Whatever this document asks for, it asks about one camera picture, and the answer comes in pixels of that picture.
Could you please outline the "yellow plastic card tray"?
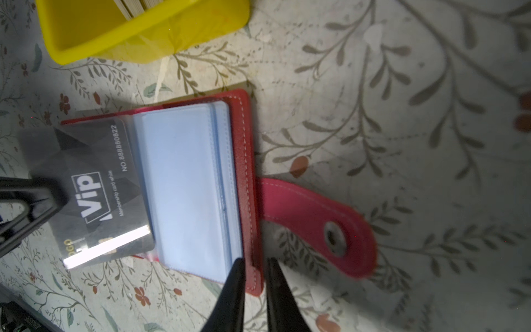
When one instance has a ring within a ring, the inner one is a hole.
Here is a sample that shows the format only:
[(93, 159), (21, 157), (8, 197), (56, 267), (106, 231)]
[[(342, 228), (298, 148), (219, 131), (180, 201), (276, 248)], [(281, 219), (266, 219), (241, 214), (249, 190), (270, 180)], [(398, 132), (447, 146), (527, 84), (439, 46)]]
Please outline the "yellow plastic card tray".
[(249, 1), (163, 1), (128, 20), (114, 1), (37, 1), (46, 49), (60, 65), (84, 58), (147, 64), (245, 26)]

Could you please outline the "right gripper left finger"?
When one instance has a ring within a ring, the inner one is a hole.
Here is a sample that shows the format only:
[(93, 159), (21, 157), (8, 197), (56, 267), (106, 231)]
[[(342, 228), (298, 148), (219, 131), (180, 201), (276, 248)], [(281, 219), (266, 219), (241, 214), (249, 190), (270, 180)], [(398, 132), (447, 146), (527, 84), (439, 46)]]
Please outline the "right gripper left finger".
[(214, 309), (201, 332), (243, 331), (246, 294), (245, 260), (235, 260)]

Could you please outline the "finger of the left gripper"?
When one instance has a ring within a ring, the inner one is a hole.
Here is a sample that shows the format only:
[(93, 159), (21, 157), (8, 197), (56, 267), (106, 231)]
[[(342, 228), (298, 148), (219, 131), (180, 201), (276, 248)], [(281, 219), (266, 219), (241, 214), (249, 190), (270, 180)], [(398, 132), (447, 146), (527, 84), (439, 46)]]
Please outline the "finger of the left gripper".
[(1, 178), (1, 203), (20, 207), (15, 218), (1, 223), (1, 256), (55, 216), (67, 203), (59, 183), (49, 178)]

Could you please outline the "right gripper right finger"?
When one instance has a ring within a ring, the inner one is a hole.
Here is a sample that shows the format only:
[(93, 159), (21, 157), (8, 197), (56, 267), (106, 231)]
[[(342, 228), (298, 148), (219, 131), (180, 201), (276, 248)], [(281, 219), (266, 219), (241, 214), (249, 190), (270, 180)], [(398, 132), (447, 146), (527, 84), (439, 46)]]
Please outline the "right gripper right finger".
[(275, 258), (266, 261), (265, 290), (268, 330), (273, 332), (310, 332), (293, 297), (288, 282)]

